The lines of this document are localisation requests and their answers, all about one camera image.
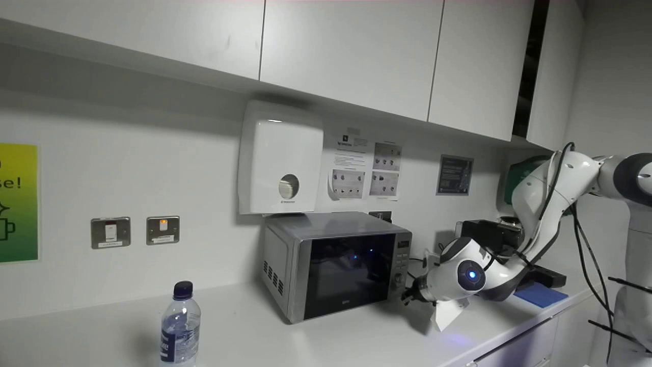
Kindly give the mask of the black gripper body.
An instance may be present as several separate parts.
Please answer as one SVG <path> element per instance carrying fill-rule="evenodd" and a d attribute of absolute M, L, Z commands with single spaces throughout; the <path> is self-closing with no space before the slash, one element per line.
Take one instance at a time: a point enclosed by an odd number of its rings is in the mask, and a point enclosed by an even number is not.
<path fill-rule="evenodd" d="M 427 283 L 423 275 L 412 275 L 412 285 L 401 294 L 401 304 L 410 307 L 412 303 L 431 304 L 431 298 L 426 296 Z"/>

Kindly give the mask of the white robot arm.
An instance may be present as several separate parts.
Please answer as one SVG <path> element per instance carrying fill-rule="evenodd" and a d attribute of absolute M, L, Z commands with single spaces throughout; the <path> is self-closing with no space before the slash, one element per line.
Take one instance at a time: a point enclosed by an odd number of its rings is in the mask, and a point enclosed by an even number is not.
<path fill-rule="evenodd" d="M 616 277 L 619 285 L 616 304 L 609 304 L 609 296 L 596 294 L 594 285 L 589 283 L 606 312 L 605 331 L 610 336 L 606 363 L 609 367 L 650 367 L 650 154 L 606 157 L 589 157 L 579 152 L 554 154 L 524 178 L 512 195 L 512 209 L 524 231 L 524 242 L 512 258 L 498 259 L 473 237 L 458 237 L 434 265 L 407 285 L 401 298 L 431 307 L 470 296 L 504 303 L 555 244 L 566 215 L 573 216 L 574 242 L 582 244 L 587 238 L 577 215 L 577 203 L 587 195 L 619 200 L 629 209 L 625 275 Z"/>

